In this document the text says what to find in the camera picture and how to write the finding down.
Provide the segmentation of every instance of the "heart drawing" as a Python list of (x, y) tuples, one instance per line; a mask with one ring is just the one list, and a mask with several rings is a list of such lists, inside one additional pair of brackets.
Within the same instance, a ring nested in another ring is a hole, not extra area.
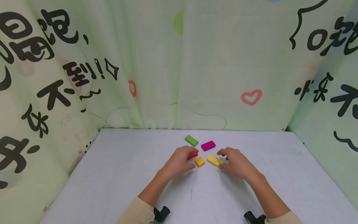
[[(247, 96), (249, 97), (253, 97), (255, 94), (256, 97), (253, 101), (250, 101), (248, 99), (246, 99)], [(261, 90), (253, 90), (252, 92), (245, 92), (241, 95), (241, 101), (244, 102), (245, 104), (247, 105), (250, 105), (250, 106), (255, 106), (255, 104), (261, 99), (262, 97), (262, 91)]]

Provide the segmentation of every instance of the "colorful block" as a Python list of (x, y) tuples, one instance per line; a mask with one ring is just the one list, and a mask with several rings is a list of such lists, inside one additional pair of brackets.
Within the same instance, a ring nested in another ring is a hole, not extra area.
[(207, 143), (204, 143), (204, 144), (202, 144), (202, 149), (204, 150), (204, 151), (208, 151), (209, 149), (212, 149), (212, 148), (214, 148), (216, 145), (215, 145), (215, 143), (213, 142), (213, 141), (209, 141), (209, 142), (207, 142)]
[(192, 146), (196, 146), (198, 144), (198, 141), (195, 138), (191, 137), (190, 135), (185, 137), (185, 141), (187, 141)]
[(221, 159), (216, 158), (215, 156), (212, 156), (212, 155), (209, 155), (207, 161), (218, 168), (219, 168), (219, 164), (223, 163), (223, 161)]
[(204, 165), (205, 161), (203, 160), (203, 158), (199, 157), (195, 160), (195, 164), (198, 166), (198, 167), (201, 167), (202, 165)]
[(187, 160), (189, 160), (191, 158), (194, 158), (195, 156), (198, 156), (198, 153), (197, 152), (191, 152), (191, 153), (189, 153)]

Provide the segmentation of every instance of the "green block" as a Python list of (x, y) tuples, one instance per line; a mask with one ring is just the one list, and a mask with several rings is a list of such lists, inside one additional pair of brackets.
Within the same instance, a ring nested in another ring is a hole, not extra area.
[(185, 141), (189, 142), (192, 146), (196, 146), (198, 144), (198, 141), (190, 135), (185, 137)]

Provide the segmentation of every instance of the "light green curtain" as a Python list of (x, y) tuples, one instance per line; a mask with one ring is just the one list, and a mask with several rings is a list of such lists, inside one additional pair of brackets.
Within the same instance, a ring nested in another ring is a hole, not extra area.
[(354, 2), (2, 0), (0, 223), (38, 223), (102, 127), (284, 131)]
[[(345, 21), (357, 23), (358, 2)], [(349, 48), (357, 46), (355, 40)], [(358, 54), (345, 55), (345, 49), (325, 57), (289, 127), (358, 208)]]

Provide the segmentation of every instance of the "red block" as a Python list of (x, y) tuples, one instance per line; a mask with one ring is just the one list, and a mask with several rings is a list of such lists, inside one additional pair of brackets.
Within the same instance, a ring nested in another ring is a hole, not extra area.
[(195, 156), (198, 156), (198, 153), (197, 152), (191, 152), (191, 153), (189, 153), (187, 160), (189, 160), (191, 158), (194, 158)]

